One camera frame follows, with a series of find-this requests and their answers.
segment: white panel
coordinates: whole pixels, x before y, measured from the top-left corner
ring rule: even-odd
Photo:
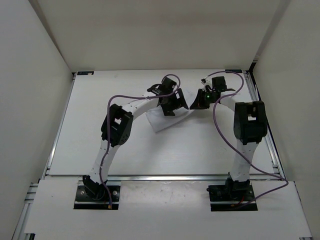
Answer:
[[[140,96],[164,75],[177,74],[182,89],[197,92],[200,79],[217,70],[135,70],[95,71],[78,75],[56,147],[51,175],[88,174],[100,148],[101,125],[106,117],[109,98],[116,94]],[[223,74],[229,88],[238,89],[241,79]],[[240,92],[250,102],[247,84]],[[116,98],[124,104],[128,99]],[[234,112],[217,107],[218,123],[231,143]],[[182,122],[154,133],[145,114],[134,121],[129,140],[120,147],[112,162],[111,175],[228,174],[235,153],[221,139],[213,123],[212,109],[196,110]],[[258,146],[253,163],[272,172],[272,160],[266,141]]]
[[[298,240],[310,237],[293,182],[257,201],[258,211],[211,212],[211,182],[121,184],[119,210],[73,209],[77,178],[40,182],[25,232],[35,240]],[[252,182],[256,195],[284,184]]]
[[[320,1],[292,0],[254,76],[285,173],[320,239]]]
[[[38,0],[72,71],[240,68],[281,0]]]
[[[46,165],[72,75],[27,0],[0,1],[0,238]]]

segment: black metal plate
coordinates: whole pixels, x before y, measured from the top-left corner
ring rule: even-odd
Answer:
[[[210,185],[209,188],[210,188],[210,191],[209,191],[210,202],[225,202],[225,201],[233,200],[233,199],[227,198],[227,195],[222,195],[218,197],[217,195],[211,193],[215,189],[217,191],[223,191],[226,188],[226,185]],[[254,189],[252,185],[250,185],[248,193],[244,195],[243,201],[250,201],[254,198],[255,198]]]
[[[111,192],[112,209],[108,208],[109,196],[104,194],[101,199],[92,199],[86,194],[85,186],[79,185],[75,194],[75,203],[73,209],[91,209],[91,210],[118,210],[120,199],[120,186],[110,185],[108,186]]]
[[[29,240],[34,240],[34,239],[35,239],[35,237],[36,237],[36,234],[35,234],[35,233],[31,233],[31,234],[30,234],[30,238],[29,238]]]
[[[234,72],[234,73],[237,73],[237,74],[242,74],[242,70],[241,69],[225,69],[225,71],[228,71],[227,74],[229,72]]]
[[[77,75],[93,75],[94,71],[78,71]]]
[[[240,202],[240,200],[242,200],[242,197],[237,198],[237,199],[230,199],[228,194],[222,194],[221,196],[217,196],[217,193],[223,193],[226,190],[226,185],[210,185],[209,188],[209,198],[210,198],[210,202],[215,202],[215,203],[211,203],[211,212],[228,212],[228,211],[233,211],[233,212],[237,212],[237,211],[257,211],[258,210],[258,206],[255,202],[252,202],[248,205],[243,206],[246,203],[241,203],[235,207],[232,207],[232,203],[230,202],[234,202],[234,204],[237,204],[237,202]],[[252,199],[255,198],[255,193],[254,193],[254,189],[252,187],[252,185],[249,186],[249,189],[247,191],[247,193],[243,196],[243,201],[244,202],[248,202]]]
[[[245,212],[245,211],[258,211],[256,203],[250,203],[246,206],[241,207],[245,203],[238,206],[231,207],[230,203],[211,203],[211,212]]]

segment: metal profile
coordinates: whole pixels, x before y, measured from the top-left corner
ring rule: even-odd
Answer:
[[[46,179],[79,178],[80,176],[48,175]],[[121,181],[225,181],[228,175],[108,175],[108,183]],[[266,181],[279,179],[264,174],[251,174],[250,179],[254,181]]]
[[[249,72],[244,73],[244,77],[246,79],[246,83],[247,83],[247,87],[249,89],[251,99],[253,101],[259,101],[258,89],[256,89],[254,82],[252,81],[250,73]],[[280,176],[285,178],[285,172],[282,168],[280,158],[279,158],[278,153],[276,151],[276,147],[275,147],[274,142],[272,140],[269,129],[268,129],[267,135],[265,136],[265,140],[266,140],[266,144],[268,146],[273,164],[277,165]]]
[[[69,104],[69,101],[70,101],[72,89],[74,88],[76,75],[77,75],[77,74],[75,73],[74,76],[73,76],[72,84],[71,84],[71,88],[70,88],[70,92],[69,92],[67,101],[66,101],[66,103],[65,103],[65,107],[64,107],[64,110],[63,110],[63,114],[62,114],[62,117],[61,117],[61,121],[60,121],[60,124],[59,124],[59,128],[58,128],[58,130],[57,130],[57,133],[56,133],[56,136],[55,136],[55,139],[54,139],[54,142],[53,142],[53,146],[52,146],[52,149],[51,149],[51,151],[50,151],[50,155],[49,155],[49,157],[48,157],[48,160],[46,161],[46,165],[45,165],[45,168],[44,168],[44,171],[43,171],[43,174],[42,174],[41,179],[45,179],[46,172],[47,172],[47,168],[51,166],[52,160],[54,159],[54,155],[55,155],[55,152],[56,152],[56,148],[57,148],[57,144],[58,144],[60,132],[61,132],[61,129],[62,129],[62,125],[63,125],[64,119],[65,119],[65,116],[66,116],[68,104]]]
[[[24,199],[24,206],[11,240],[32,240],[35,237],[35,235],[32,233],[25,233],[25,227],[31,211],[32,203],[36,196],[37,189],[38,184],[31,183]]]

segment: metal frame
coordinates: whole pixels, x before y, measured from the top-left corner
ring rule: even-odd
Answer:
[[[246,84],[249,89],[249,94],[251,96],[251,99],[253,101],[258,101],[259,96],[258,96],[257,90],[254,86],[254,82],[252,81],[252,78],[250,76],[250,73],[248,71],[243,71],[243,75],[246,80]],[[73,89],[76,77],[77,77],[77,74],[75,73],[73,80],[72,80],[72,86],[70,89],[70,93],[69,93],[67,102],[65,104],[64,112],[63,112],[63,115],[62,115],[62,118],[60,121],[60,125],[58,128],[55,140],[53,142],[53,146],[52,146],[52,149],[51,149],[50,155],[48,157],[48,160],[47,160],[47,163],[46,163],[46,166],[43,171],[41,179],[45,179],[45,177],[49,176],[49,174],[50,174],[50,167],[51,167],[54,155],[55,155],[60,132],[61,132],[64,118],[65,118],[65,115],[67,112],[69,100],[70,100],[70,97],[72,94],[72,89]],[[265,139],[266,139],[266,143],[267,143],[269,153],[271,156],[273,171],[275,174],[279,174],[281,177],[284,177],[285,174],[284,174],[278,153],[277,153],[276,148],[274,146],[274,142],[272,140],[272,137],[271,137],[269,130],[268,130],[268,133],[267,133]],[[263,174],[250,175],[250,178],[252,180],[272,180],[272,179],[276,180],[277,179],[277,178],[272,178],[270,176],[263,175]],[[207,180],[211,181],[211,180],[225,180],[225,179],[227,179],[227,175],[150,175],[150,176],[146,176],[146,175],[141,175],[141,176],[110,175],[110,176],[108,176],[109,181],[198,181],[198,180],[199,181],[207,181]]]
[[[31,211],[32,203],[34,202],[38,184],[31,183],[28,192],[24,199],[24,206],[19,218],[19,221],[15,227],[11,240],[33,240],[35,235],[31,233],[25,233],[25,227]]]
[[[260,100],[259,99],[259,94],[258,94],[259,91],[256,88],[256,86],[255,86],[255,84],[254,84],[254,82],[252,80],[252,76],[251,76],[250,72],[248,72],[248,71],[245,72],[244,73],[244,77],[246,79],[246,84],[248,86],[251,99],[253,101],[259,101]],[[286,175],[285,175],[285,172],[284,172],[284,170],[282,168],[282,165],[281,165],[281,162],[280,162],[280,158],[279,158],[279,155],[277,153],[274,141],[273,141],[273,139],[271,137],[270,128],[268,129],[268,133],[265,136],[265,140],[266,140],[267,146],[269,148],[269,152],[270,152],[270,156],[271,156],[273,164],[277,166],[280,176],[285,178]]]
[[[50,151],[50,155],[48,157],[48,160],[46,161],[45,169],[44,169],[44,172],[42,174],[41,179],[45,179],[47,169],[48,169],[48,167],[51,166],[52,160],[54,159],[54,155],[55,155],[55,152],[56,152],[56,148],[57,148],[57,144],[58,144],[61,128],[62,128],[62,125],[64,123],[64,119],[65,119],[65,116],[66,116],[66,112],[67,112],[69,100],[70,100],[70,97],[71,97],[72,89],[74,88],[76,75],[77,74],[75,73],[74,76],[73,76],[70,92],[69,92],[67,101],[66,101],[65,106],[64,106],[64,110],[63,110],[63,114],[62,114],[61,121],[60,121],[60,124],[59,124],[59,128],[57,130],[57,133],[56,133],[56,136],[55,136],[55,139],[54,139],[54,142],[53,142],[53,146],[52,146],[52,149]]]

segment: white tabletop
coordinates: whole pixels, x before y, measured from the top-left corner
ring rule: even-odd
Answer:
[[[34,240],[298,240],[311,237],[290,184],[257,200],[258,211],[211,212],[205,181],[122,181],[119,210],[73,209],[78,177],[40,181],[26,233]],[[257,195],[283,185],[252,181]]]
[[[106,116],[107,102],[113,95],[140,96],[169,73],[180,77],[182,90],[197,92],[203,86],[200,80],[216,71],[122,70],[76,76],[49,174],[80,176],[90,171],[100,148],[100,128]],[[225,76],[228,88],[238,89],[241,85],[241,79],[235,74],[217,76]],[[240,94],[248,102],[252,101],[246,84]],[[123,98],[114,100],[116,104],[127,102],[128,99]],[[219,105],[216,115],[221,130],[235,145],[234,113]],[[118,150],[109,174],[226,175],[231,170],[234,156],[215,128],[212,109],[196,110],[180,123],[158,133],[153,132],[143,114],[133,122],[130,138]],[[264,139],[254,154],[253,163],[273,172]]]

